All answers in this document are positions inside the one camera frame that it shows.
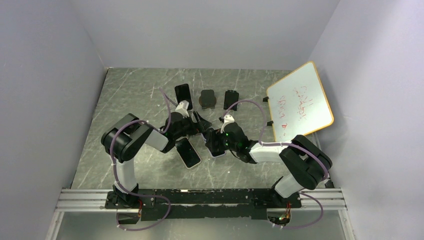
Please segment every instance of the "black smartphone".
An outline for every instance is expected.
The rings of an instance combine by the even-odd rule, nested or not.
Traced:
[[[193,109],[192,95],[190,94],[190,87],[188,83],[175,86],[175,95],[178,103],[186,100],[188,102],[187,110]]]
[[[212,158],[218,158],[226,154],[224,143],[220,141],[221,129],[208,128],[201,133],[204,145],[209,150]]]
[[[191,169],[201,163],[202,159],[186,137],[176,141],[175,148],[186,168]]]

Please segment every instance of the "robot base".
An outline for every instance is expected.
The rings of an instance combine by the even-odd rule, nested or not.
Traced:
[[[138,193],[167,197],[172,203],[167,219],[251,217],[253,220],[267,220],[267,209],[286,208],[287,202],[292,208],[302,207],[299,193],[294,193],[288,198],[281,198],[278,193],[269,188],[139,189]],[[116,205],[117,198],[113,191],[107,194],[107,198],[104,205],[106,209],[128,208]],[[143,206],[140,221],[155,221],[161,219],[167,212],[168,205],[162,198],[153,200],[141,198],[141,200]],[[138,209],[139,205],[130,208]],[[138,216],[120,213],[119,219],[121,224],[135,224]]]

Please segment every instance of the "whiteboard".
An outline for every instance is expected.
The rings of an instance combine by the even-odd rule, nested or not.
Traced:
[[[276,142],[330,126],[333,113],[314,62],[309,61],[266,90]]]

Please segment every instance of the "white enclosure wall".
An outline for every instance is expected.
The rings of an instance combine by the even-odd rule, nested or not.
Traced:
[[[293,70],[340,0],[72,0],[105,66]]]
[[[424,1],[341,0],[310,60],[335,118],[319,137],[357,239],[424,239]]]
[[[105,77],[67,0],[0,1],[0,239],[45,239]]]

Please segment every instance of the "scratched gray surface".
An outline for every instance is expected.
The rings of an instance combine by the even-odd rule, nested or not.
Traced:
[[[310,223],[320,211],[292,211],[291,226]],[[153,222],[138,222],[142,228]],[[337,210],[326,210],[316,224],[297,230],[272,227],[265,220],[238,218],[165,219],[146,231],[124,232],[115,227],[115,214],[65,212],[57,240],[345,240]]]
[[[100,143],[102,134],[128,113],[148,120],[156,127],[164,125],[168,116],[163,90],[175,99],[174,87],[188,83],[193,109],[219,128],[226,90],[239,92],[239,99],[259,102],[268,113],[268,104],[262,102],[267,88],[290,71],[246,69],[165,69],[165,68],[110,68],[95,109],[72,189],[111,189],[114,183],[111,161]],[[202,109],[200,92],[212,89],[217,98],[215,109]],[[241,103],[233,117],[245,134],[257,140],[262,126],[259,109],[251,103]],[[263,141],[274,140],[272,128],[266,129]],[[247,164],[229,152],[211,158],[201,136],[190,142],[202,162],[187,169],[177,151],[163,154],[144,145],[135,157],[135,177],[140,188],[147,189],[206,189],[206,188],[269,188],[281,176],[288,174],[280,163]]]

